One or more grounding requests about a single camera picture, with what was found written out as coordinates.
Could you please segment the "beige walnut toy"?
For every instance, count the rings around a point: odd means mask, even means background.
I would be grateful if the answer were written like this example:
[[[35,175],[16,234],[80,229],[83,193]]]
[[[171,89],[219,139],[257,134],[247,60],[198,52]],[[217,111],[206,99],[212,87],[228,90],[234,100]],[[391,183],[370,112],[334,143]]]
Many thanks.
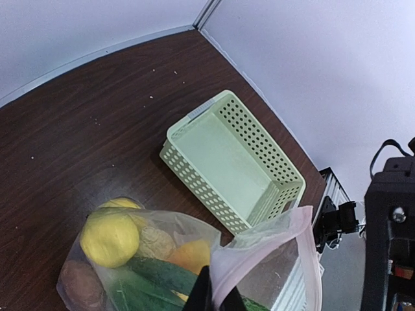
[[[155,227],[146,226],[142,228],[137,255],[166,260],[175,250],[176,244],[170,234]]]

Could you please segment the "clear zip top bag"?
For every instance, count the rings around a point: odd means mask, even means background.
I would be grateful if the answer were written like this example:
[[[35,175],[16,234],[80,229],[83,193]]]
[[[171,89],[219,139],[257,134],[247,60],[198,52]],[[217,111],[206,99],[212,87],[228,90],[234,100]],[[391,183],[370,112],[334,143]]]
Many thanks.
[[[222,245],[187,214],[108,204],[86,218],[56,289],[69,310],[320,310],[311,216],[296,208]]]

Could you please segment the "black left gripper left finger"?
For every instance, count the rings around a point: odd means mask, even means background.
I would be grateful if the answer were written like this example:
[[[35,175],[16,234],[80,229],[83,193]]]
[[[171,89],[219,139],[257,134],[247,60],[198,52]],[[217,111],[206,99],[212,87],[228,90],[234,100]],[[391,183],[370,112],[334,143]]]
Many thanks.
[[[193,286],[184,311],[212,311],[212,289],[209,266],[204,266]]]

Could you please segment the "green bok choy toy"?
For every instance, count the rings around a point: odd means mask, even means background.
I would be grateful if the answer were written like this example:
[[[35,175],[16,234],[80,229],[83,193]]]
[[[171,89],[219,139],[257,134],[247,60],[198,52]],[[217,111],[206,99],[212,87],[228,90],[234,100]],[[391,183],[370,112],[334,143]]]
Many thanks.
[[[185,302],[128,268],[96,267],[108,299],[116,310],[182,310]]]

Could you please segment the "green pepper toy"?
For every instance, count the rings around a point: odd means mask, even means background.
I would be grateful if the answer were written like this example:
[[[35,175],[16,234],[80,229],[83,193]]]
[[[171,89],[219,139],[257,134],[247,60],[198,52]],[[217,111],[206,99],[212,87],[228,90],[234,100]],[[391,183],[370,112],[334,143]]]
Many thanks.
[[[142,209],[138,202],[130,198],[119,197],[99,205],[95,212],[99,214],[134,214]]]

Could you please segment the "yellow lemon toy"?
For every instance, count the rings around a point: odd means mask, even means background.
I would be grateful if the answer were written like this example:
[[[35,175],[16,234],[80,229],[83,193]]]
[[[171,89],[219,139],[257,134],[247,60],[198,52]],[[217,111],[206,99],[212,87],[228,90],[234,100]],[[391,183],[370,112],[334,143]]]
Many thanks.
[[[136,254],[139,231],[127,213],[99,209],[88,216],[79,240],[90,261],[105,268],[117,268]]]

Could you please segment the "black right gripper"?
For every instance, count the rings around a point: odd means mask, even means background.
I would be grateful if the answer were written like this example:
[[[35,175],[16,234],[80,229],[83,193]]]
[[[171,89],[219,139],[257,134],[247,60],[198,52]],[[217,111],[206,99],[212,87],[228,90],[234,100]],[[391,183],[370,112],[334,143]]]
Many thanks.
[[[397,273],[414,269],[414,141],[410,152],[393,139],[401,152],[384,169],[371,173],[364,197],[366,216],[366,261],[361,310],[393,310],[398,303],[414,304],[414,277]]]

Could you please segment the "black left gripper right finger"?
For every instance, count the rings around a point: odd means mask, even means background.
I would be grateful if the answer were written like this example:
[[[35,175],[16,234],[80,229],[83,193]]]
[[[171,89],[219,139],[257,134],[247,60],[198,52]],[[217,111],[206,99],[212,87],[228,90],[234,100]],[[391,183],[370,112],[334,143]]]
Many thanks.
[[[220,311],[246,311],[243,298],[235,286],[220,306]]]

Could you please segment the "dark green cucumber toy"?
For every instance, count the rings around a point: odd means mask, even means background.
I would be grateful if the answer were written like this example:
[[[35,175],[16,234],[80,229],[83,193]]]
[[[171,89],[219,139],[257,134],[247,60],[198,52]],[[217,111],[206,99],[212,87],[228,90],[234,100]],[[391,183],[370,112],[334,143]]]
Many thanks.
[[[138,275],[152,281],[154,284],[171,290],[179,296],[185,303],[195,285],[199,275],[192,273],[180,266],[172,264],[168,261],[152,259],[146,257],[138,257],[131,259],[127,267]],[[267,307],[256,303],[255,301],[242,296],[246,310],[266,310]],[[220,310],[214,306],[213,289],[212,289],[212,310]]]

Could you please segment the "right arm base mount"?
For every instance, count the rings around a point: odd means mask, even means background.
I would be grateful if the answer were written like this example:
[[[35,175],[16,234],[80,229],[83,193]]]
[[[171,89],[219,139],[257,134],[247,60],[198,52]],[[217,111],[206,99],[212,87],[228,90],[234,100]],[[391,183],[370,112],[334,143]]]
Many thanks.
[[[355,201],[336,206],[329,196],[323,199],[313,225],[314,241],[319,254],[322,254],[324,248],[332,241],[339,241],[342,234],[356,233],[359,230],[356,206]]]

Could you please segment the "orange mango slice toy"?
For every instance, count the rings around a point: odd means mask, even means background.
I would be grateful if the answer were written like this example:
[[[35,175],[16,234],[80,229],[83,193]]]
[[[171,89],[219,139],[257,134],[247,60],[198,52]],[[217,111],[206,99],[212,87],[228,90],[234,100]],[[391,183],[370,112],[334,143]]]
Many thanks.
[[[211,260],[210,244],[202,239],[184,243],[167,259],[168,262],[199,275]]]

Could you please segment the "brown potato toy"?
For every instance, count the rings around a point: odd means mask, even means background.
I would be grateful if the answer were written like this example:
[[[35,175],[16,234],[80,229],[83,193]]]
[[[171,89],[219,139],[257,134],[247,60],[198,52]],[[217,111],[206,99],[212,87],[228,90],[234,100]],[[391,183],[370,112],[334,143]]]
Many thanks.
[[[104,290],[93,268],[76,260],[64,263],[60,280],[75,310],[103,310]]]

